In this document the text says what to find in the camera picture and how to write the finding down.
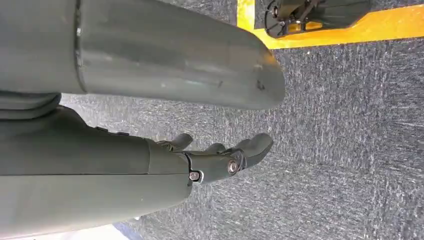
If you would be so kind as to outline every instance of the robotic hand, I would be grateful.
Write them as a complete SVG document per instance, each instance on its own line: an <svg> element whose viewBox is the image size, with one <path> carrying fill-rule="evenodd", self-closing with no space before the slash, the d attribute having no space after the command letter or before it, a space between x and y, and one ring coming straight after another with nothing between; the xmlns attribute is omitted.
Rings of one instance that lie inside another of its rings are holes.
<svg viewBox="0 0 424 240"><path fill-rule="evenodd" d="M185 157L189 166L189 179L199 184L232 177L237 172L258 164L273 146L272 138L261 133L252 139L242 140L231 148L214 143L204 151L182 151L192 141L190 135L183 133L172 141L159 141L158 144Z"/></svg>

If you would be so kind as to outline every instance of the yellow tape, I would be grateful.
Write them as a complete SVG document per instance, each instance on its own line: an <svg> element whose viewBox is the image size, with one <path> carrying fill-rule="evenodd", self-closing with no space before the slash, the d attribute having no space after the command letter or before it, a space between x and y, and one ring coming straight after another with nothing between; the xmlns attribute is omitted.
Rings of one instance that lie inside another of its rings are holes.
<svg viewBox="0 0 424 240"><path fill-rule="evenodd" d="M254 29L255 0L237 0L237 26L255 34L269 49L416 38L424 37L424 4L370 12L349 28L305 32L275 39L268 36L263 28Z"/></svg>

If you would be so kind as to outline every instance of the bolt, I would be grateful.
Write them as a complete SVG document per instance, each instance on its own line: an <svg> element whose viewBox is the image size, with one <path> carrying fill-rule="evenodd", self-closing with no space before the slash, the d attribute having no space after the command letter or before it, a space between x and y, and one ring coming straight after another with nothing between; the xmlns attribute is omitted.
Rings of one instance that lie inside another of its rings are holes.
<svg viewBox="0 0 424 240"><path fill-rule="evenodd" d="M276 19L278 16L278 7L274 7L274 9L272 10L272 16Z"/></svg>
<svg viewBox="0 0 424 240"><path fill-rule="evenodd" d="M192 171L192 172L190 172L190 174L188 175L188 178L189 178L191 181L197 181L197 180L199 180L199 179L200 179L200 174L199 174L198 172L196 172L196 171Z"/></svg>
<svg viewBox="0 0 424 240"><path fill-rule="evenodd" d="M233 175L235 173L237 173L237 171L239 170L239 164L237 164L236 160L231 159L230 161L228 161L228 173Z"/></svg>

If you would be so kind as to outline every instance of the joint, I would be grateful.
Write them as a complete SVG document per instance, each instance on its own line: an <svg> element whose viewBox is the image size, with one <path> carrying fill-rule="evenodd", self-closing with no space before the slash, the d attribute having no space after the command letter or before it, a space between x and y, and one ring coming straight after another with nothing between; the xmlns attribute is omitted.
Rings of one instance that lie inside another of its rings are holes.
<svg viewBox="0 0 424 240"><path fill-rule="evenodd" d="M0 91L0 120L28 120L55 110L60 93L20 93Z"/></svg>

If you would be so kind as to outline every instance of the gray plastic casing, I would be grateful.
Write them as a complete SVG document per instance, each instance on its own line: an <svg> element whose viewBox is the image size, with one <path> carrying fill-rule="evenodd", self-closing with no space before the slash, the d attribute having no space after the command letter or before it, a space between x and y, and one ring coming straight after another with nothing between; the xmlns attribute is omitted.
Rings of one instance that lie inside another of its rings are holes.
<svg viewBox="0 0 424 240"><path fill-rule="evenodd" d="M253 34L157 0L0 3L0 91L94 93L263 109L281 66Z"/></svg>
<svg viewBox="0 0 424 240"><path fill-rule="evenodd" d="M175 206L189 163L154 141L92 128L70 108L0 120L0 239L66 232Z"/></svg>

